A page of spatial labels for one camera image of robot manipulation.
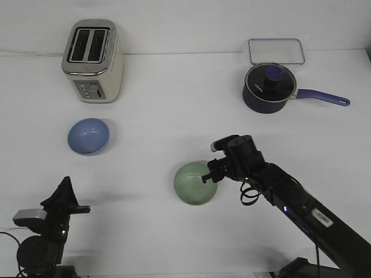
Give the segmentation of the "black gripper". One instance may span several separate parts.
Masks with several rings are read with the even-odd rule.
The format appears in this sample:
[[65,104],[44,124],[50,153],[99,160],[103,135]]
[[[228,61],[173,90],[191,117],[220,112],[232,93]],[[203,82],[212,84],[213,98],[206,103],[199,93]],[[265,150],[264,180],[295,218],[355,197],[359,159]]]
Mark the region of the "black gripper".
[[225,157],[213,159],[207,163],[212,172],[201,177],[205,184],[208,180],[218,183],[225,177],[244,182],[253,173],[264,168],[264,158],[257,150],[252,136],[239,136],[224,146]]
[[63,178],[52,195],[41,202],[41,206],[54,206],[47,214],[47,223],[53,235],[66,235],[68,233],[71,215],[90,213],[90,206],[78,205],[69,176]]

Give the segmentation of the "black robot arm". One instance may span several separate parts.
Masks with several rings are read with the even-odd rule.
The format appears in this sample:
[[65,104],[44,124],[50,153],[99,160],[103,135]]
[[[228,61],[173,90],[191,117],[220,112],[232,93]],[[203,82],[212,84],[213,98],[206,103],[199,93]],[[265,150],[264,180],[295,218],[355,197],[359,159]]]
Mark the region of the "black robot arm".
[[75,267],[63,266],[61,261],[71,216],[87,214],[90,207],[79,205],[69,176],[41,206],[19,210],[13,217],[15,225],[35,233],[20,243],[17,262],[27,277],[77,277]]
[[337,268],[311,264],[296,258],[276,277],[370,277],[370,243],[311,196],[290,174],[264,160],[250,135],[231,135],[213,142],[213,152],[224,158],[207,163],[202,181],[219,182],[227,177],[241,183],[240,201],[245,206],[260,196],[282,211]]

